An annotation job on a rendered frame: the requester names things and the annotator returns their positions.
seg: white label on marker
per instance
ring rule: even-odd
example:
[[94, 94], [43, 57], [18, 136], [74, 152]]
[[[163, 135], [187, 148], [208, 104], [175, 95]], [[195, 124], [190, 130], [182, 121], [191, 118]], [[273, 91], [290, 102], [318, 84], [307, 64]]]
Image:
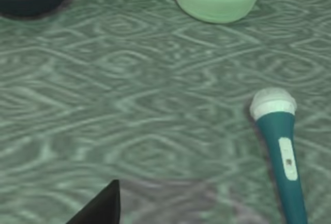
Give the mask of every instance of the white label on marker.
[[280, 138], [278, 141], [285, 175], [288, 180], [295, 181], [298, 179], [298, 173], [294, 159], [292, 142], [289, 138]]

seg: wavy line pattern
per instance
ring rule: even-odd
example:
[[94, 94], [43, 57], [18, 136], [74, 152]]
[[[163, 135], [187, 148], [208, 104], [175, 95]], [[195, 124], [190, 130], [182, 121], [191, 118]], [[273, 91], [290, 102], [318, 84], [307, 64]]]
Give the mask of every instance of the wavy line pattern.
[[275, 85], [298, 100], [310, 223], [327, 223], [330, 6], [259, 0], [211, 25], [174, 0], [70, 0], [41, 20], [0, 19], [0, 222], [65, 223], [119, 177], [123, 224], [280, 223], [245, 109]]

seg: table surface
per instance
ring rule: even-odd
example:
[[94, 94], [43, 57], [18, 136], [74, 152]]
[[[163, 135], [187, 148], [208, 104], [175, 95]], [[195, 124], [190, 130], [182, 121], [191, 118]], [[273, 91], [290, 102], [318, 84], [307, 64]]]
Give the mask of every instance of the table surface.
[[112, 179], [122, 224], [281, 222], [252, 95], [298, 102], [310, 224], [331, 210], [331, 0], [213, 25], [175, 0], [69, 0], [0, 19], [0, 222], [65, 223]]

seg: patterned tablecloth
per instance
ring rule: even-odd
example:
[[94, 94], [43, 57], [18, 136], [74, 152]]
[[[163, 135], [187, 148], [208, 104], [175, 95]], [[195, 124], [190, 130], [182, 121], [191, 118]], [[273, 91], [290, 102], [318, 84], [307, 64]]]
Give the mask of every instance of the patterned tablecloth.
[[298, 101], [310, 224], [331, 211], [331, 0], [259, 0], [229, 25], [174, 0], [69, 0], [0, 19], [0, 223], [62, 224], [122, 179], [122, 224], [281, 222], [255, 91]]

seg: black object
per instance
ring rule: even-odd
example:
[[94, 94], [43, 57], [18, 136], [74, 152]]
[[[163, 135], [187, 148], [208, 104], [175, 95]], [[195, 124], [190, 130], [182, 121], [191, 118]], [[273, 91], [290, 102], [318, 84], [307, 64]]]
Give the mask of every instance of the black object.
[[64, 0], [0, 0], [0, 14], [34, 17], [56, 9]]
[[119, 180], [114, 180], [67, 224], [119, 224], [120, 216]]

